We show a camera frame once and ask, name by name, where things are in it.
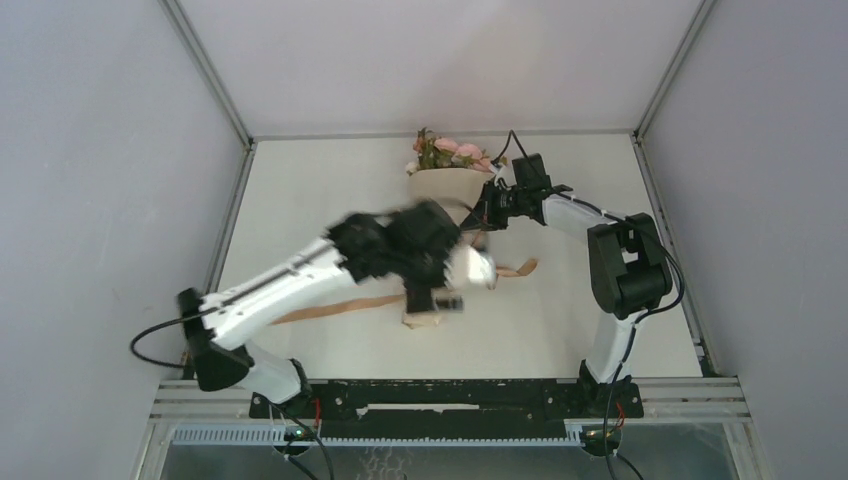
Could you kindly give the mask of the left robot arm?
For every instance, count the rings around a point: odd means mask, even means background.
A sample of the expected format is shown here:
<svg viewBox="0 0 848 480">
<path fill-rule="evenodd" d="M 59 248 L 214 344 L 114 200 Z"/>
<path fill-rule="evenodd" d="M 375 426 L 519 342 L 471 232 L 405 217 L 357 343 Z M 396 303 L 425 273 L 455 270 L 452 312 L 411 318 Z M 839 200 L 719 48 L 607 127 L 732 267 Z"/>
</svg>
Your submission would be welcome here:
<svg viewBox="0 0 848 480">
<path fill-rule="evenodd" d="M 474 249 L 432 200 L 391 213 L 352 213 L 303 250 L 228 290 L 180 300 L 196 302 L 187 335 L 198 387 L 216 392 L 240 386 L 264 396 L 290 417 L 305 414 L 313 394 L 300 363 L 262 349 L 250 351 L 260 330 L 322 297 L 389 275 L 413 288 L 460 287 L 469 280 Z"/>
</svg>

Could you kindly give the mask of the brown wrapping paper sheet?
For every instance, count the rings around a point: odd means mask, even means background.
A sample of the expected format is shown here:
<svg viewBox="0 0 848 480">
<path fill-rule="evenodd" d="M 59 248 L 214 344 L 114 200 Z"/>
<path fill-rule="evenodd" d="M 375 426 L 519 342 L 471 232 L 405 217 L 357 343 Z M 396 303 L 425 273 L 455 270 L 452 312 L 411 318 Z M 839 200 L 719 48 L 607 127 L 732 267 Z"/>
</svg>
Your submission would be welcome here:
<svg viewBox="0 0 848 480">
<path fill-rule="evenodd" d="M 443 168 L 421 170 L 409 177 L 408 193 L 412 200 L 435 200 L 460 225 L 469 209 L 478 202 L 483 186 L 493 177 L 473 169 Z"/>
</svg>

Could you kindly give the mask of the pink fake rose stem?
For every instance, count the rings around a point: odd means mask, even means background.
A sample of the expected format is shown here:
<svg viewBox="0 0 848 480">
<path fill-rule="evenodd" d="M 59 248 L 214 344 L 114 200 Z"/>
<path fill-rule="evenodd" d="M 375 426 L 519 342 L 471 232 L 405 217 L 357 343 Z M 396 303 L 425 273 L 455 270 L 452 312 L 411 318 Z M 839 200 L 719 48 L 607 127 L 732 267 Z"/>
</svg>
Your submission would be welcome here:
<svg viewBox="0 0 848 480">
<path fill-rule="evenodd" d="M 438 137 L 433 142 L 434 161 L 437 168 L 464 168 L 483 173 L 497 173 L 509 163 L 504 154 L 497 157 L 472 143 Z"/>
</svg>

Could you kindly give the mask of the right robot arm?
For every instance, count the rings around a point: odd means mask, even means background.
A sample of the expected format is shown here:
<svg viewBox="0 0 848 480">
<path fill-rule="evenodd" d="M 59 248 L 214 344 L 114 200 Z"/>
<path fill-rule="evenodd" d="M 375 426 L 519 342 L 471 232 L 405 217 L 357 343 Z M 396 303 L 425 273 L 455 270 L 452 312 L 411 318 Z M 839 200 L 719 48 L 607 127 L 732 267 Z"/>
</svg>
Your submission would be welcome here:
<svg viewBox="0 0 848 480">
<path fill-rule="evenodd" d="M 581 363 L 578 402 L 589 415 L 605 415 L 617 403 L 616 389 L 629 380 L 641 324 L 667 311 L 662 301 L 671 292 L 685 292 L 679 265 L 651 215 L 616 215 L 578 198 L 571 187 L 553 184 L 538 154 L 516 159 L 512 170 L 512 185 L 500 176 L 484 183 L 463 224 L 499 231 L 510 219 L 527 217 L 585 243 L 591 291 L 606 316 Z"/>
</svg>

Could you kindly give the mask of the tan ribbon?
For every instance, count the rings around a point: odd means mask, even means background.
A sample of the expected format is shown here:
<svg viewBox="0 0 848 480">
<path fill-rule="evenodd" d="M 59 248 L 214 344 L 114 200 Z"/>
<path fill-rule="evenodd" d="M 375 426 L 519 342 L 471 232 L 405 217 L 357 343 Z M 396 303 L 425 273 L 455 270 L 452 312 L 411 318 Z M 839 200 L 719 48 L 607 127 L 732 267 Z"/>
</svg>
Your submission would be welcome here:
<svg viewBox="0 0 848 480">
<path fill-rule="evenodd" d="M 498 265 L 496 271 L 499 277 L 522 278 L 529 276 L 532 272 L 535 271 L 537 266 L 538 260 L 536 258 L 530 258 L 525 261 L 518 269 L 511 269 L 506 266 Z M 335 316 L 358 310 L 381 308 L 397 302 L 403 302 L 405 300 L 405 294 L 395 294 L 381 297 L 359 298 L 331 305 L 309 307 L 286 314 L 272 321 L 271 325 L 276 326 L 297 321 Z"/>
</svg>

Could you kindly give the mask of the pink fake rose sprig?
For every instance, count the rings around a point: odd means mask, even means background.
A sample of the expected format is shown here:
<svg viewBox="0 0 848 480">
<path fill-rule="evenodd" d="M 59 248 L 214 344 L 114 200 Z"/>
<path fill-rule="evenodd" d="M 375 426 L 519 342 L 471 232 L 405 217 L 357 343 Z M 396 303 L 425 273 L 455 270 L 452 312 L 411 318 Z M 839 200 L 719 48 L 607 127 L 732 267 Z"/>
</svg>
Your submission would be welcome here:
<svg viewBox="0 0 848 480">
<path fill-rule="evenodd" d="M 405 172 L 411 176 L 422 170 L 444 168 L 444 156 L 436 146 L 439 137 L 429 128 L 424 127 L 417 132 L 413 143 L 413 151 L 417 159 L 408 163 Z"/>
</svg>

